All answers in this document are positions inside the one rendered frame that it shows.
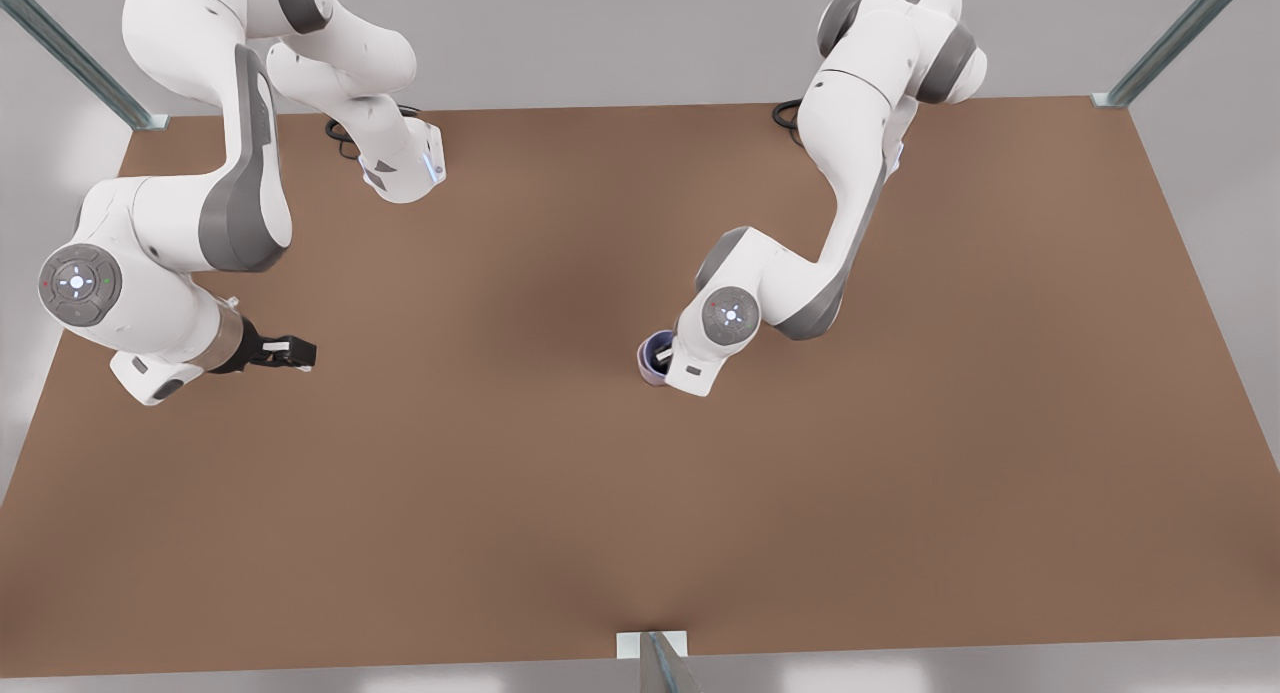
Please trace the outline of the silver frame post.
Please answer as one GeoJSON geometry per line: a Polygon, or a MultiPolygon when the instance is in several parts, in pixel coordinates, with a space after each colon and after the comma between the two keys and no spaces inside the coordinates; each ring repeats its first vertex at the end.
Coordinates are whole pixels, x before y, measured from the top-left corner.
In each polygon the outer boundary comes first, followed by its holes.
{"type": "Polygon", "coordinates": [[[0,9],[131,129],[168,128],[169,115],[150,113],[36,0],[0,0],[0,9]]]}
{"type": "Polygon", "coordinates": [[[1194,0],[1108,91],[1092,94],[1098,109],[1128,109],[1234,0],[1194,0]]]}
{"type": "Polygon", "coordinates": [[[676,632],[620,632],[616,658],[639,661],[639,693],[704,693],[690,671],[689,634],[676,632]]]}

